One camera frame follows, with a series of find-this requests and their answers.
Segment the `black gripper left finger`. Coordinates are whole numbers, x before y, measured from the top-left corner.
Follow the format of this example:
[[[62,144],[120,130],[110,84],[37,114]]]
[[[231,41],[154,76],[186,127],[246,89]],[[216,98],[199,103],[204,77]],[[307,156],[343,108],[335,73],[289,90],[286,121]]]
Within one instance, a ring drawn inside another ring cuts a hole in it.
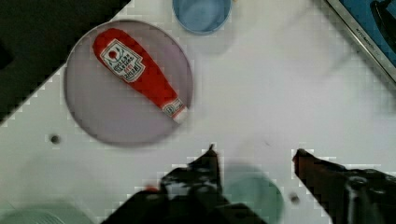
[[[215,151],[215,144],[186,167],[177,167],[161,179],[160,189],[169,201],[184,198],[195,189],[212,188],[222,192],[219,173],[219,159]]]

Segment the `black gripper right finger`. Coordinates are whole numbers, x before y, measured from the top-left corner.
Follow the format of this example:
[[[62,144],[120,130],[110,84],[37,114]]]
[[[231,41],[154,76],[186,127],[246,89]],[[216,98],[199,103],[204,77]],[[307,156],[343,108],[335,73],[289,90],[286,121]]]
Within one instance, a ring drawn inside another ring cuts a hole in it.
[[[294,173],[332,224],[395,224],[395,177],[375,169],[347,169],[300,148]]]

